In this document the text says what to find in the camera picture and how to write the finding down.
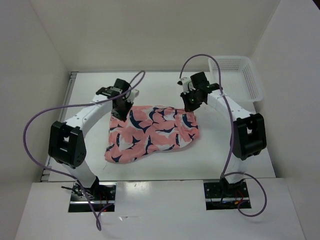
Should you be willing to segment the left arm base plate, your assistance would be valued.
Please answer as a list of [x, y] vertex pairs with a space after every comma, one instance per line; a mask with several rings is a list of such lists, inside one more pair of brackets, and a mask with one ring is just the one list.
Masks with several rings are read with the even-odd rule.
[[[94, 211], [96, 213], [100, 211], [103, 213], [114, 212], [117, 189], [116, 182], [100, 182], [99, 184], [100, 190], [95, 196], [92, 196], [87, 192]], [[78, 183], [74, 183], [72, 187], [62, 186], [62, 188], [71, 191], [68, 207], [69, 213], [91, 212], [88, 201]]]

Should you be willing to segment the pink shark print shorts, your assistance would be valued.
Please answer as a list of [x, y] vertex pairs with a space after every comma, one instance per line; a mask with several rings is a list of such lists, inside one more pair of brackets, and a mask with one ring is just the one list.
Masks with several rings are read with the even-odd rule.
[[104, 158], [112, 164], [129, 164], [154, 152], [180, 150], [199, 137], [193, 112], [171, 106], [134, 106], [126, 121], [110, 118]]

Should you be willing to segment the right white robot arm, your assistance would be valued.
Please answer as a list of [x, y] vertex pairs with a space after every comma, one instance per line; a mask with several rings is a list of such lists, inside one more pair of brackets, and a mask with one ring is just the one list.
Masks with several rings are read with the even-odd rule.
[[204, 72], [180, 78], [177, 84], [182, 86], [180, 96], [186, 112], [193, 112], [205, 103], [230, 123], [230, 150], [219, 180], [220, 193], [230, 197], [241, 186], [254, 157], [267, 146], [264, 118], [225, 95], [219, 84], [207, 80]]

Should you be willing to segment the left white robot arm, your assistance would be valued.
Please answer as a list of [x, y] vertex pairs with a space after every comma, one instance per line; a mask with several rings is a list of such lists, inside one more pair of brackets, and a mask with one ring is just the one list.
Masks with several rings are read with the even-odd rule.
[[130, 88], [130, 83], [118, 78], [113, 86], [100, 88], [91, 102], [73, 117], [51, 125], [48, 154], [76, 178], [73, 191], [79, 196], [94, 200], [103, 192], [99, 178], [90, 170], [85, 160], [85, 137], [108, 113], [123, 122], [127, 120], [134, 100], [139, 95], [137, 89]]

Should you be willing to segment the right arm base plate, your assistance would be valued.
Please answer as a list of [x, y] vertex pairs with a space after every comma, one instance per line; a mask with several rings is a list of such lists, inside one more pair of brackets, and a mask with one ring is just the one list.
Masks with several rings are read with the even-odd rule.
[[245, 180], [235, 184], [228, 184], [225, 179], [206, 180], [203, 188], [207, 211], [252, 208]]

